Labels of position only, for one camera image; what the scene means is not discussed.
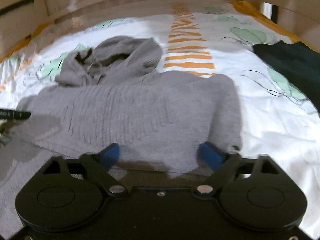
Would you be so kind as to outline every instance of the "gray knit garment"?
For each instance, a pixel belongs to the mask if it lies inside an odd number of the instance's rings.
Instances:
[[[233,81],[158,73],[161,55],[153,39],[130,37],[68,55],[56,77],[60,85],[21,102],[32,115],[13,132],[69,156],[116,142],[124,168],[182,173],[198,169],[196,152],[204,141],[226,152],[241,148]]]

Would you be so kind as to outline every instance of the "silver bolt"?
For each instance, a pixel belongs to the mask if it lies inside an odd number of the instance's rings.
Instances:
[[[157,196],[159,196],[159,197],[164,197],[164,196],[165,196],[165,192],[160,191],[160,192],[157,193]]]
[[[200,185],[199,187],[197,187],[197,191],[200,194],[209,194],[213,191],[213,187],[209,185]]]
[[[113,194],[121,194],[125,192],[125,187],[121,185],[115,185],[110,187],[109,191]]]

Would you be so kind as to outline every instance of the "mattress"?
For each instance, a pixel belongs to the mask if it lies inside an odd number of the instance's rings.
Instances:
[[[158,15],[144,17],[108,19],[105,16],[105,21],[61,37],[56,35],[59,24],[47,27],[28,47],[1,63],[0,107],[15,108],[22,98],[55,85],[54,77],[60,73],[61,64],[71,51],[95,47],[115,35],[152,37],[163,49],[157,66],[159,72],[185,71],[203,78],[222,73],[234,80],[243,119],[242,156],[256,158],[258,154],[268,154],[288,173],[308,199],[308,209],[300,227],[311,237],[319,237],[318,112],[305,95],[252,52],[252,45],[257,43],[274,44],[280,40],[292,43],[296,38],[277,28],[245,2],[217,4],[210,0],[175,0],[159,3],[156,12]],[[184,21],[178,21],[181,15],[185,16]],[[81,25],[81,18],[74,20]],[[51,45],[39,49],[52,37],[55,41]],[[27,156],[1,156],[0,151],[3,197],[8,192],[7,181],[17,181],[14,192],[18,193],[36,172],[27,169],[32,161],[36,160]],[[23,179],[19,178],[22,176],[19,171],[23,171]],[[119,178],[126,173],[119,168],[113,172]],[[168,173],[165,177],[174,179],[181,176]],[[203,179],[200,174],[183,176],[187,176],[184,183]],[[137,180],[131,179],[131,182],[136,183]],[[18,221],[13,207],[14,196],[6,198],[12,205],[1,202],[0,221],[8,217]],[[21,227],[19,222],[12,228],[3,228],[2,225],[0,222],[0,232],[4,237],[9,237]]]

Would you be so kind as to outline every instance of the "bed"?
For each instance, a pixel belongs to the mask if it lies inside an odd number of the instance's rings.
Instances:
[[[260,13],[263,3],[277,6],[277,24]],[[319,0],[0,0],[0,107],[16,108],[21,99],[54,85],[72,51],[95,47],[115,34],[152,37],[164,52],[159,72],[185,71],[203,78],[222,73],[233,79],[243,119],[241,154],[270,155],[299,185],[308,199],[300,227],[316,239],[320,118],[305,95],[252,53],[252,45],[303,41],[320,50],[320,14],[314,12],[319,5]],[[179,32],[186,26],[175,21],[181,14],[197,34]],[[21,228],[13,203],[37,171],[28,167],[36,162],[39,168],[50,157],[28,154],[0,151],[0,235],[5,238]],[[157,186],[192,186],[208,175],[191,169],[141,170],[123,166],[111,173],[124,184]],[[16,186],[8,188],[8,181]],[[12,220],[10,228],[2,222],[6,219]]]

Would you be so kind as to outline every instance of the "bed sheet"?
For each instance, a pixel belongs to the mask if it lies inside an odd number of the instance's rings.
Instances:
[[[204,78],[223,73],[234,80],[243,115],[242,156],[268,154],[276,160],[307,196],[301,228],[311,237],[319,237],[318,112],[285,77],[252,52],[253,44],[292,40],[237,12],[230,3],[208,2],[201,13],[192,12],[192,5],[185,3],[170,6],[172,14],[113,19],[65,35],[34,55],[32,61],[26,60],[23,52],[16,53],[0,68],[0,107],[15,108],[21,98],[54,85],[63,59],[73,50],[95,47],[115,33],[152,37],[164,51],[159,72],[186,71]]]

